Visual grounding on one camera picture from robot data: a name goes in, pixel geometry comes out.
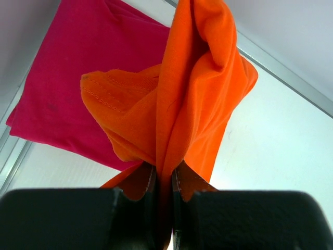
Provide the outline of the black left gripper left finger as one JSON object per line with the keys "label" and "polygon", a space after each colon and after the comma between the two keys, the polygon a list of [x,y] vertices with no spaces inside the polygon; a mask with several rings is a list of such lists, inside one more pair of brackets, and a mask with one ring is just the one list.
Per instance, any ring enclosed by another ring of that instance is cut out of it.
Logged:
{"label": "black left gripper left finger", "polygon": [[1,249],[155,249],[156,169],[114,188],[20,189],[1,198]]}

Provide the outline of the orange t shirt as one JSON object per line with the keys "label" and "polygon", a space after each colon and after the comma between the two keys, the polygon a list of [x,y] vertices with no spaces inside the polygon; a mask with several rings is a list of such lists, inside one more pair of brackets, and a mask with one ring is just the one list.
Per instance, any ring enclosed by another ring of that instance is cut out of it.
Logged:
{"label": "orange t shirt", "polygon": [[123,161],[154,165],[162,188],[186,162],[210,180],[232,112],[258,79],[223,1],[179,1],[161,64],[81,78],[82,100]]}

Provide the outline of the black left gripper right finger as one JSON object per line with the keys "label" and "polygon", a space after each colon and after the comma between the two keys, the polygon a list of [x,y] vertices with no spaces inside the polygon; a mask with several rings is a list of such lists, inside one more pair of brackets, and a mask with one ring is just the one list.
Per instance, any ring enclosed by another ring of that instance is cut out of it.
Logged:
{"label": "black left gripper right finger", "polygon": [[182,162],[172,193],[174,249],[332,249],[325,216],[304,192],[218,190]]}

